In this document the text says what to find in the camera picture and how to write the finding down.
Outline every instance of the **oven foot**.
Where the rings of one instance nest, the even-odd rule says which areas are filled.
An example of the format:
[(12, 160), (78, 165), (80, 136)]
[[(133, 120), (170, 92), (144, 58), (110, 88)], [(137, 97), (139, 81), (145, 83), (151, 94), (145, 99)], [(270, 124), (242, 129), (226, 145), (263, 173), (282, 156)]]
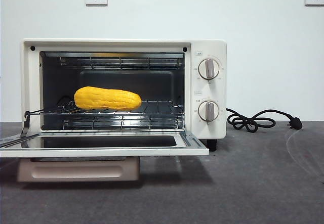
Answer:
[(109, 161), (32, 161), (21, 159), (19, 182), (135, 181), (140, 158)]
[(217, 150), (217, 140), (216, 139), (208, 139), (206, 140), (206, 147), (210, 152), (215, 152)]

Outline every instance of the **timer knob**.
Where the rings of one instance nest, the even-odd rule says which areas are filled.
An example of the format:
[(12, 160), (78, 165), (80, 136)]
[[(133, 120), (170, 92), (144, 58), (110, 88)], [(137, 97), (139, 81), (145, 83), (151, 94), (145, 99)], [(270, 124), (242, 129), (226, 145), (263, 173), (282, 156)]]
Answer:
[(218, 75), (219, 65), (214, 59), (207, 58), (200, 62), (198, 72), (203, 79), (211, 80)]
[(218, 116), (218, 106), (212, 101), (202, 102), (198, 107), (198, 114), (202, 120), (211, 122)]

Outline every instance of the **wire rack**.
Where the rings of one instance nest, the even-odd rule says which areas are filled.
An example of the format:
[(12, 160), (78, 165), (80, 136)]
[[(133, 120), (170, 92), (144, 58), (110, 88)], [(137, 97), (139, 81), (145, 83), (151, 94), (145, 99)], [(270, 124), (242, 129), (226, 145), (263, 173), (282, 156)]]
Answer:
[(27, 115), (64, 116), (63, 129), (181, 129), (183, 106), (169, 100), (143, 100), (134, 111), (84, 110), (72, 101), (67, 106), (26, 112)]

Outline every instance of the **control panel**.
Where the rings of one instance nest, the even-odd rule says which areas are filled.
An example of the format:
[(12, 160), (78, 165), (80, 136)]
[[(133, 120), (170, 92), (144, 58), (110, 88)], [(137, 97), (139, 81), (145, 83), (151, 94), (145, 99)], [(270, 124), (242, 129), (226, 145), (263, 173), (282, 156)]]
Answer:
[(226, 135), (226, 43), (222, 40), (192, 44), (192, 133), (198, 139)]

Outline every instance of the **white toaster oven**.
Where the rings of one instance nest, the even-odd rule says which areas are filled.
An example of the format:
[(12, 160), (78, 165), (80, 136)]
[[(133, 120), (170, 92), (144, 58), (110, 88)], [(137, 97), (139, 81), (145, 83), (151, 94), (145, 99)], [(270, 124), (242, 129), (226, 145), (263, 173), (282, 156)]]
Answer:
[[(20, 181), (136, 179), (140, 156), (208, 155), (226, 135), (222, 40), (25, 39), (21, 76), (22, 133), (0, 141), (1, 157), (22, 158)], [(142, 105), (83, 110), (83, 86)]]

